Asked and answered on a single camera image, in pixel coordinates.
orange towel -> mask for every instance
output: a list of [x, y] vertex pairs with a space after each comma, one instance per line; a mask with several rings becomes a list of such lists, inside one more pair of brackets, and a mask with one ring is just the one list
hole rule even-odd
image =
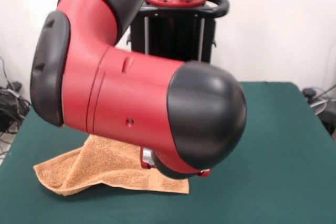
[[142, 169], [138, 146], [93, 135], [82, 148], [38, 164], [34, 170], [42, 185], [64, 196], [96, 184], [130, 190], [189, 193], [188, 180], [173, 180], [156, 169]]

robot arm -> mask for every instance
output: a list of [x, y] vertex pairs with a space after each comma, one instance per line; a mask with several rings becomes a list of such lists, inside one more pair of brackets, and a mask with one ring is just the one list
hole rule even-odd
[[180, 179], [222, 161], [246, 123], [228, 72], [115, 48], [143, 0], [59, 0], [45, 21], [31, 71], [35, 111], [47, 122], [152, 150]]

table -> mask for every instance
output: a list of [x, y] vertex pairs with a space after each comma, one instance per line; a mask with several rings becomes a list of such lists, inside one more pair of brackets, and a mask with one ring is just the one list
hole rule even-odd
[[1, 223], [336, 223], [336, 147], [291, 83], [243, 83], [248, 120], [234, 152], [190, 194], [92, 187], [63, 197], [33, 165], [87, 135], [29, 113], [0, 167]]

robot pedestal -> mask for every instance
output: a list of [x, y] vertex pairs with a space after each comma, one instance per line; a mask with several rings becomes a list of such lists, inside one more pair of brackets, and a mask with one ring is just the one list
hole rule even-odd
[[228, 10], [228, 0], [146, 0], [131, 24], [128, 42], [136, 52], [210, 63], [215, 19]]

black handle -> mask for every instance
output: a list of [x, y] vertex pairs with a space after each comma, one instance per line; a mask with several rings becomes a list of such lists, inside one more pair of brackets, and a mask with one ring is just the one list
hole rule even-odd
[[225, 16], [229, 12], [230, 3], [228, 0], [208, 0], [209, 2], [215, 3], [217, 6], [210, 7], [207, 9], [200, 9], [200, 16], [206, 18], [220, 18]]

